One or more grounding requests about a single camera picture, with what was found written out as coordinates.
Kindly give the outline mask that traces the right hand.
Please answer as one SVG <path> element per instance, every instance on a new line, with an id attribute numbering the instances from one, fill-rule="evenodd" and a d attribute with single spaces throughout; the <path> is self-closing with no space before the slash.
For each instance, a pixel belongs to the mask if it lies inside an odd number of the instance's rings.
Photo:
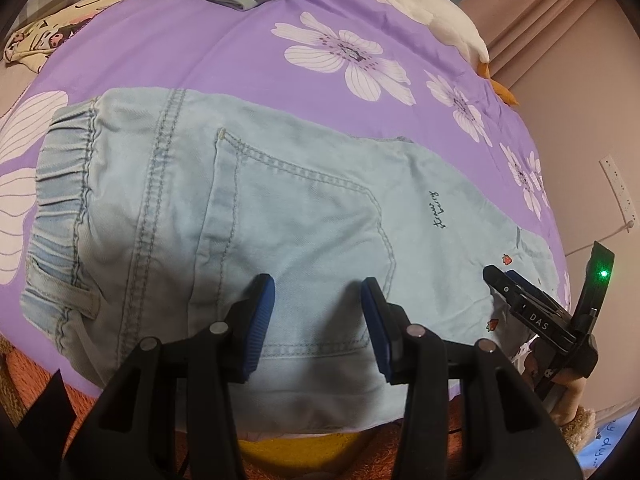
<path id="1" fill-rule="evenodd" d="M 535 388 L 536 380 L 540 375 L 540 366 L 534 355 L 537 342 L 538 339 L 535 339 L 529 345 L 529 354 L 524 361 L 524 370 L 522 373 L 522 378 L 532 389 Z M 580 400 L 582 400 L 582 394 L 586 388 L 587 379 L 572 368 L 563 368 L 553 377 L 553 382 L 555 385 L 563 387 L 564 392 L 553 405 L 550 417 L 558 426 L 564 426 L 571 422 L 577 414 Z"/>

